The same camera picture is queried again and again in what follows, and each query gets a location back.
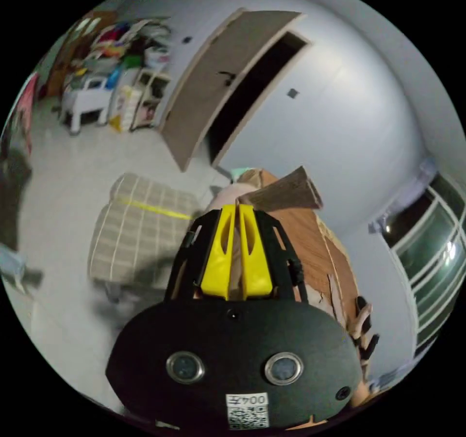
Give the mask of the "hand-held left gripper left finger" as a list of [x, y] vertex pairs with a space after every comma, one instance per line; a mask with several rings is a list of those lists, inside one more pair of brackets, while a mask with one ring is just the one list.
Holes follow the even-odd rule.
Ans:
[[229, 298], [235, 216], [235, 204], [217, 210], [218, 219], [200, 284], [204, 296]]

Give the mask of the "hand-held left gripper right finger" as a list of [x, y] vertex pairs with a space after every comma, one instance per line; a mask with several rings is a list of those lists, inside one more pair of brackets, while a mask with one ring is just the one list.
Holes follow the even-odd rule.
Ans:
[[251, 205], [238, 205], [244, 299], [269, 297], [273, 290], [264, 245]]

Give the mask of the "person's left hand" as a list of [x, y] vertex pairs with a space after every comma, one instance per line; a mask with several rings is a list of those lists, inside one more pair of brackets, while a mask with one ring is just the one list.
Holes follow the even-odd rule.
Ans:
[[370, 332], [372, 327], [372, 304], [367, 302], [364, 297], [358, 296], [355, 300], [355, 305], [356, 318], [352, 323], [348, 324], [348, 333], [353, 340], [353, 344], [358, 354], [362, 371], [362, 380], [356, 387], [349, 401], [352, 408], [364, 405], [373, 395], [368, 385], [367, 376], [370, 359], [380, 339], [379, 334], [372, 334]]

